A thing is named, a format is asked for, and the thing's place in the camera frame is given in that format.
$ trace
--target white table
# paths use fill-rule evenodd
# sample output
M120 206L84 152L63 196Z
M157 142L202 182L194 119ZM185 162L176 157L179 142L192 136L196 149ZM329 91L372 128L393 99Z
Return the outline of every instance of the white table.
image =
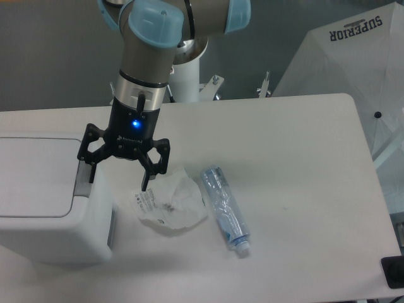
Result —
M83 133L109 107L0 113L0 131ZM187 232L144 225L129 204L137 162L102 167L119 205L114 257L88 267L35 264L0 247L0 301L329 302L394 297L380 259L400 254L353 100L347 95L167 104L169 170L223 168L251 229L226 248L211 212Z

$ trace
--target black object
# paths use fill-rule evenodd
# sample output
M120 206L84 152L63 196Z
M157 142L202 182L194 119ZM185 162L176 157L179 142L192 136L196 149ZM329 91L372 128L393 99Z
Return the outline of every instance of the black object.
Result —
M191 2L189 0L184 0L185 7L187 8L188 13L188 21L189 21L189 31L190 31L190 39L195 39L195 21L194 21L194 13L192 12Z
M404 256L383 258L381 265L389 287L404 288Z
M396 302L400 301L402 298L404 298L404 295L401 295L401 296L395 298L394 300L391 300L389 303L396 303Z
M170 141L168 139L153 140L153 134L160 109L143 111L146 97L138 96L137 108L128 107L114 98L108 128L103 131L94 124L87 124L83 141L77 155L78 160L92 166L90 183L94 181L97 164L115 156L128 160L139 160L145 168L141 190L146 191L148 181L157 174L165 174L169 164ZM88 151L90 143L103 138L105 144L95 152ZM160 154L158 163L153 163L148 152L156 148Z

